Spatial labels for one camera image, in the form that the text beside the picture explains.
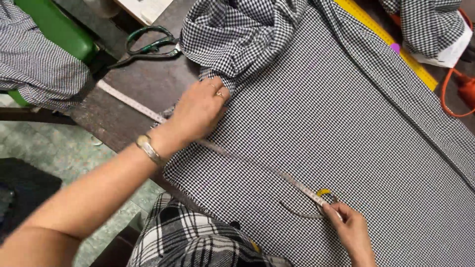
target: hand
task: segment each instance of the hand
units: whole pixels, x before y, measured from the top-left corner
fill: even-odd
[[[376,267],[374,252],[368,235],[368,225],[363,215],[348,205],[336,202],[324,204],[323,210],[338,233],[340,242],[345,247],[353,267]]]
[[[169,158],[189,143],[206,137],[224,116],[227,108],[223,105],[229,97],[229,90],[218,76],[192,84],[181,95],[167,123],[150,132],[152,146],[162,158]],[[155,144],[154,136],[160,140]]]

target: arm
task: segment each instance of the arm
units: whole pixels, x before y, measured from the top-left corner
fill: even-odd
[[[209,134],[225,109],[229,91],[221,79],[193,84],[170,120],[149,132],[152,147],[168,160]],[[4,242],[0,266],[69,266],[79,244],[118,210],[158,166],[135,144],[60,190]]]
[[[351,266],[376,267],[368,226],[363,215],[341,202],[332,205],[324,204],[323,210],[350,256]],[[342,216],[343,221],[340,220],[336,212]]]

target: yellow ruler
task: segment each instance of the yellow ruler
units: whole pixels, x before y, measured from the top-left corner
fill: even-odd
[[[346,12],[352,14],[357,20],[363,23],[366,27],[374,31],[383,41],[388,45],[394,44],[396,41],[385,31],[378,23],[376,23],[358,4],[353,0],[335,0]],[[437,81],[424,69],[424,67],[416,61],[410,53],[401,48],[401,58],[407,63],[407,65],[416,73],[417,76],[429,87],[431,91],[434,91],[437,87]]]

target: floor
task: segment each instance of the floor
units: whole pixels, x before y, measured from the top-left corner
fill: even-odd
[[[0,95],[0,106],[15,107],[17,104],[9,96]],[[115,155],[104,144],[95,145],[98,142],[78,126],[0,122],[0,158],[22,159],[61,178],[62,186]],[[83,242],[73,266],[89,266],[137,213],[145,219],[161,192],[162,188],[147,180],[111,219]]]

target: gingham fabric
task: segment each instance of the gingham fabric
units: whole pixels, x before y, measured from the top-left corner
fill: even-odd
[[[18,89],[30,104],[66,111],[91,86],[87,66],[46,39],[33,19],[0,1],[0,90]]]
[[[159,195],[127,266],[290,267],[268,257],[238,229]]]
[[[235,84],[229,110],[209,139],[312,189],[329,188],[362,212],[378,266],[472,266],[475,138],[442,111],[437,96],[397,53],[332,0],[263,2],[239,1],[237,10],[252,18],[279,16],[277,7],[288,4],[303,9],[302,17],[271,63]],[[196,5],[202,16],[218,15],[211,15],[218,3]],[[238,25],[196,23],[197,43],[184,46],[184,53],[210,45],[193,59],[202,64],[234,41],[248,40],[249,47],[278,41],[272,34],[254,38],[261,26],[244,31]],[[210,32],[223,27],[235,34],[215,44]],[[238,58],[232,52],[229,57]],[[223,65],[235,65],[222,58]],[[299,267],[350,265],[327,220],[298,217],[279,204],[318,214],[307,197],[270,171],[193,144],[172,158],[164,175],[208,214],[239,221],[265,253]]]
[[[400,16],[402,36],[413,54],[435,58],[464,32],[464,21],[457,15],[462,0],[379,1],[386,12]]]

